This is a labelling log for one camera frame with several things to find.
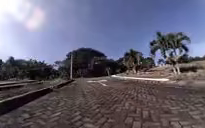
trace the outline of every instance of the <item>cloud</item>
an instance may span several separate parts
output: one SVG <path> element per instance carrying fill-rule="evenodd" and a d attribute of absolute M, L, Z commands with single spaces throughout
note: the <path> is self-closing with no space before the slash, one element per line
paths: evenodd
<path fill-rule="evenodd" d="M 10 25 L 11 20 L 33 32 L 42 27 L 45 12 L 29 0 L 0 0 L 0 56 L 5 58 L 5 56 L 14 55 L 23 58 L 28 55 L 25 47 L 14 42 L 16 41 L 15 36 L 8 36 L 12 35 L 10 33 L 13 33 L 13 28 L 5 25 Z"/>
<path fill-rule="evenodd" d="M 28 30 L 33 31 L 40 28 L 45 20 L 45 14 L 41 8 L 35 8 L 32 15 L 25 21 Z"/>

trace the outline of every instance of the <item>concrete barrier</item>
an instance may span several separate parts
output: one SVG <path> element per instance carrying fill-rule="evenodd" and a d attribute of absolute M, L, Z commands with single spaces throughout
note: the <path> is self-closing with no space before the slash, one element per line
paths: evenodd
<path fill-rule="evenodd" d="M 25 81 L 15 81 L 15 82 L 4 82 L 4 83 L 0 83 L 0 86 L 13 85 L 13 84 L 23 84 L 23 83 L 34 83 L 34 82 L 37 82 L 37 80 L 25 80 Z"/>
<path fill-rule="evenodd" d="M 23 86 L 30 86 L 30 85 L 33 85 L 33 84 L 43 84 L 43 82 L 39 81 L 39 82 L 25 83 L 25 84 L 3 85 L 3 86 L 0 86 L 0 91 L 7 90 L 7 89 L 20 88 L 20 87 L 23 87 Z"/>
<path fill-rule="evenodd" d="M 36 91 L 28 92 L 22 95 L 14 96 L 11 98 L 7 98 L 5 100 L 0 101 L 0 116 L 6 114 L 16 108 L 19 108 L 35 99 L 38 99 L 50 92 L 53 92 L 53 89 L 58 89 L 64 87 L 65 85 L 73 82 L 74 80 L 70 80 L 67 82 L 63 82 L 57 85 L 53 85 L 51 87 L 39 89 Z"/>

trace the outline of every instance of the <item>palm tree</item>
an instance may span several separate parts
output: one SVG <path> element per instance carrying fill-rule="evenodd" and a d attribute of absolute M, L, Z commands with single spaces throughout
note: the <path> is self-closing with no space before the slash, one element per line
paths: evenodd
<path fill-rule="evenodd" d="M 159 65 L 165 64 L 165 60 L 164 59 L 159 59 L 157 62 Z"/>
<path fill-rule="evenodd" d="M 155 56 L 156 52 L 160 50 L 163 58 L 172 64 L 174 73 L 180 74 L 178 60 L 183 53 L 189 51 L 186 46 L 188 42 L 190 43 L 190 38 L 182 32 L 166 35 L 157 32 L 157 39 L 150 42 L 150 52 L 151 55 Z"/>
<path fill-rule="evenodd" d="M 169 42 L 168 44 L 170 44 L 169 48 L 171 49 L 169 60 L 172 60 L 176 65 L 177 73 L 180 74 L 181 72 L 178 63 L 181 57 L 189 52 L 187 44 L 189 44 L 191 40 L 182 32 L 169 33 L 166 35 L 166 38 Z"/>
<path fill-rule="evenodd" d="M 128 70 L 133 70 L 136 73 L 136 67 L 141 64 L 142 53 L 130 49 L 129 52 L 126 52 L 124 55 L 124 65 Z"/>

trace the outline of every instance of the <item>sky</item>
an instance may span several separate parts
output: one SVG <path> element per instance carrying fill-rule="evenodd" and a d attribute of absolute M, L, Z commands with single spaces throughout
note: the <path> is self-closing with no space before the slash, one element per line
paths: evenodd
<path fill-rule="evenodd" d="M 156 32 L 184 32 L 205 54 L 205 0 L 0 0 L 0 58 L 62 60 L 91 47 L 118 59 L 149 56 Z"/>

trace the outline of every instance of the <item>paved walkway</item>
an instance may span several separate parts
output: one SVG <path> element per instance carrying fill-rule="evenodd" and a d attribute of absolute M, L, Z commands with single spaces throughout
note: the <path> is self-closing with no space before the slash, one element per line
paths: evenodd
<path fill-rule="evenodd" d="M 0 117 L 0 128 L 205 128 L 205 90 L 78 80 Z"/>

